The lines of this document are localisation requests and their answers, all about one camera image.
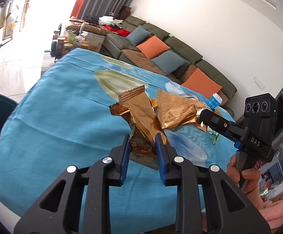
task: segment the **finger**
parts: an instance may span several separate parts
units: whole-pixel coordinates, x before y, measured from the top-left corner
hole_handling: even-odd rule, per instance
[[[261,177],[261,172],[256,168],[252,168],[252,169],[244,170],[242,172],[242,176],[245,179],[249,180],[247,186],[244,189],[245,193],[249,193],[252,190],[254,190],[256,186],[258,185],[260,177]]]
[[[236,154],[234,154],[231,158],[230,158],[230,161],[229,161],[229,164],[230,166],[235,166],[236,165]]]
[[[239,182],[239,180],[240,180],[239,172],[237,171],[237,169],[235,167],[231,166],[229,163],[227,165],[226,174],[228,175],[228,177],[230,177],[232,179],[232,181]]]
[[[244,177],[244,179],[248,179],[248,180],[259,181],[261,177],[261,172],[257,168],[251,168],[251,169],[244,170],[242,171],[241,174]]]

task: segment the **orange pillow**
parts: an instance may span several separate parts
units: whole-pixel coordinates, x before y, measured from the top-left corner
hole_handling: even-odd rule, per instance
[[[212,97],[213,93],[218,93],[222,89],[222,86],[218,85],[198,68],[182,86],[202,94],[207,99]]]
[[[160,40],[157,36],[152,36],[145,42],[136,46],[149,60],[159,56],[170,47]]]

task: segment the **brown seat cushion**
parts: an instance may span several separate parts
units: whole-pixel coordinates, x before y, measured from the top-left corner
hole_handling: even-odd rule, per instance
[[[130,59],[137,67],[151,71],[153,73],[166,76],[166,74],[159,69],[151,60],[149,60],[143,53],[136,52],[133,50],[122,50],[128,59]]]

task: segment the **camera lens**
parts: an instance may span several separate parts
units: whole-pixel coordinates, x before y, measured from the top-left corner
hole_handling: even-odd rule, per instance
[[[247,104],[246,106],[246,111],[249,112],[251,110],[251,105],[250,104]]]
[[[267,110],[267,103],[266,103],[266,101],[264,101],[263,102],[263,104],[262,104],[262,111],[266,111]]]
[[[257,113],[258,110],[259,110],[259,107],[260,107],[259,102],[255,102],[255,103],[253,104],[253,106],[252,106],[252,111],[253,111],[254,113]]]

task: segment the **copper snack package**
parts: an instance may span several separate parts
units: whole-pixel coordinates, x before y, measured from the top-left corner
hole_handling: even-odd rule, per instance
[[[162,129],[177,131],[183,126],[194,125],[206,133],[207,126],[200,122],[200,113],[207,109],[203,102],[158,90],[157,115]]]
[[[156,134],[161,134],[164,144],[169,145],[169,142],[145,93],[145,86],[121,93],[119,103],[110,106],[110,112],[125,119],[132,130],[130,159],[158,170],[154,154]]]

